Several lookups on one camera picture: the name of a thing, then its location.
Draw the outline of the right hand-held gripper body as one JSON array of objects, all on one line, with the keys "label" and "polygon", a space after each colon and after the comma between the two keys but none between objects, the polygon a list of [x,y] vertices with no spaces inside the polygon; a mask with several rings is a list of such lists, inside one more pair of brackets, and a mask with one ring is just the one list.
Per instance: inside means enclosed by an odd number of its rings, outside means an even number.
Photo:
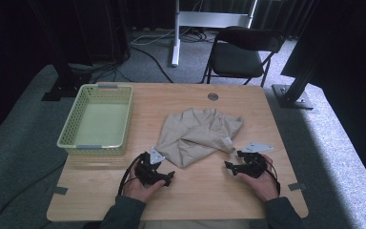
[{"label": "right hand-held gripper body", "polygon": [[267,161],[260,153],[270,151],[273,148],[272,145],[251,142],[239,150],[250,153],[250,157],[243,158],[245,163],[239,166],[237,169],[238,173],[243,173],[253,178],[260,177],[267,170]]}]

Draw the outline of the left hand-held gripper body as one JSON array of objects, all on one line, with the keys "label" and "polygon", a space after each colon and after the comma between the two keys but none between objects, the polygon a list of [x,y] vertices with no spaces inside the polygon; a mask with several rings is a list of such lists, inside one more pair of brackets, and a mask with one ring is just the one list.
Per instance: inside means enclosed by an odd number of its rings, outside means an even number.
[{"label": "left hand-held gripper body", "polygon": [[144,152],[139,156],[135,167],[135,175],[143,185],[153,185],[159,180],[163,180],[162,174],[157,172],[158,167],[165,159],[154,147],[149,152]]}]

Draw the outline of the beige shirt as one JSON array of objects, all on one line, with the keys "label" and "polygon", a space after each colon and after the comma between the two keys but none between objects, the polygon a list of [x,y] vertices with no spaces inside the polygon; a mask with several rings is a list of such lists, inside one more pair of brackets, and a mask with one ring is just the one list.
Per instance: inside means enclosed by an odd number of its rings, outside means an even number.
[{"label": "beige shirt", "polygon": [[233,153],[233,138],[243,124],[241,116],[222,114],[216,108],[169,114],[154,149],[178,168],[185,168],[217,150]]}]

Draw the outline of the person's left hand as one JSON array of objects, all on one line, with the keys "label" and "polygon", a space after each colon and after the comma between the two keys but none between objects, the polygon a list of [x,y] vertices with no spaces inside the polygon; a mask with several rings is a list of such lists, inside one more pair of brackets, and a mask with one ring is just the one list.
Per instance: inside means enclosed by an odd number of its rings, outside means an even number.
[{"label": "person's left hand", "polygon": [[144,186],[135,175],[135,167],[136,165],[133,165],[129,173],[129,182],[124,184],[122,195],[147,203],[152,196],[165,185],[165,181],[159,180],[151,186]]}]

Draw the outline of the person's right hand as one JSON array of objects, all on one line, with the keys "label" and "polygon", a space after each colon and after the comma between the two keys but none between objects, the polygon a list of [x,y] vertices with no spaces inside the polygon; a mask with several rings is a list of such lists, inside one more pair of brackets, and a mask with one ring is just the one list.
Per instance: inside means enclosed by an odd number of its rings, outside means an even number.
[{"label": "person's right hand", "polygon": [[275,175],[272,172],[273,160],[266,155],[262,155],[267,161],[267,169],[264,173],[258,177],[249,177],[246,174],[238,173],[236,176],[247,183],[253,190],[254,193],[263,201],[267,202],[274,198],[279,197],[277,189],[277,181]]}]

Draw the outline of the light green plastic basket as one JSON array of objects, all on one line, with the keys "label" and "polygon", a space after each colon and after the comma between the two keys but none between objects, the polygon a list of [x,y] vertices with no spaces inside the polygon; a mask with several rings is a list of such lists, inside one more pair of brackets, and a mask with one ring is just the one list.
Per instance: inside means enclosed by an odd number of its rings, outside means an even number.
[{"label": "light green plastic basket", "polygon": [[57,146],[69,155],[124,155],[132,98],[132,85],[83,85],[73,102]]}]

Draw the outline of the black folding chair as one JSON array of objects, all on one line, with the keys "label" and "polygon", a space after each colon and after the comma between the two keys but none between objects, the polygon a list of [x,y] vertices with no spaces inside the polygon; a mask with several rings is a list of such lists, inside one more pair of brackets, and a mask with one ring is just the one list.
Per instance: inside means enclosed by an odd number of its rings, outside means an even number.
[{"label": "black folding chair", "polygon": [[212,77],[226,77],[245,79],[247,85],[253,78],[262,77],[263,87],[272,57],[284,42],[280,31],[224,28],[214,38],[201,83],[209,84]]}]

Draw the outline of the black metal stand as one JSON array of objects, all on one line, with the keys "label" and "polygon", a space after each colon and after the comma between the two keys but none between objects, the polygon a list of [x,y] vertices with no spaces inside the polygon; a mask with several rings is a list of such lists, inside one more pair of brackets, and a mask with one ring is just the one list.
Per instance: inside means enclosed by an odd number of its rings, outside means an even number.
[{"label": "black metal stand", "polygon": [[89,83],[92,75],[90,73],[75,73],[71,70],[48,16],[43,11],[40,0],[28,0],[28,2],[47,38],[46,49],[57,72],[55,83],[51,90],[43,95],[42,100],[59,101],[62,97],[76,97],[80,87]]}]

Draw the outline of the dark curtain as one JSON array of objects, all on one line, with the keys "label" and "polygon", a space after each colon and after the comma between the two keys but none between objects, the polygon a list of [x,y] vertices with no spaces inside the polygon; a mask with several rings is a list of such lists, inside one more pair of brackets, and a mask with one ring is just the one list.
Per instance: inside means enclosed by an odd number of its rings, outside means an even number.
[{"label": "dark curtain", "polygon": [[74,0],[91,61],[122,64],[130,57],[125,0]]}]

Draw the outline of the black stand with base plate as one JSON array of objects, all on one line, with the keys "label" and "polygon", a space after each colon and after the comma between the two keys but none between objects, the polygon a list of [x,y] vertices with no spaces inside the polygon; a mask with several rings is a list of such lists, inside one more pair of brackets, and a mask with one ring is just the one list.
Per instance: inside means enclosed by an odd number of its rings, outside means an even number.
[{"label": "black stand with base plate", "polygon": [[311,26],[314,24],[314,12],[319,0],[305,1],[308,2],[309,11],[303,21],[297,43],[281,72],[283,75],[291,76],[294,81],[290,85],[273,85],[274,94],[281,108],[307,110],[314,108],[305,89],[315,71],[316,53]]}]

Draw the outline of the white metal stand frame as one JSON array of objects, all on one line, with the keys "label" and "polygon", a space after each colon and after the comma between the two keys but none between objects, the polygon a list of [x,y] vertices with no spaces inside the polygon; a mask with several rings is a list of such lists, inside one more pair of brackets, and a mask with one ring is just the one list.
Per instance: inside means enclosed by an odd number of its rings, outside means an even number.
[{"label": "white metal stand frame", "polygon": [[198,27],[221,29],[230,26],[241,26],[250,28],[254,20],[254,12],[259,0],[253,0],[248,13],[235,14],[225,12],[201,12],[201,11],[182,11],[180,0],[174,0],[174,39],[172,66],[177,67],[180,55],[180,28]]}]

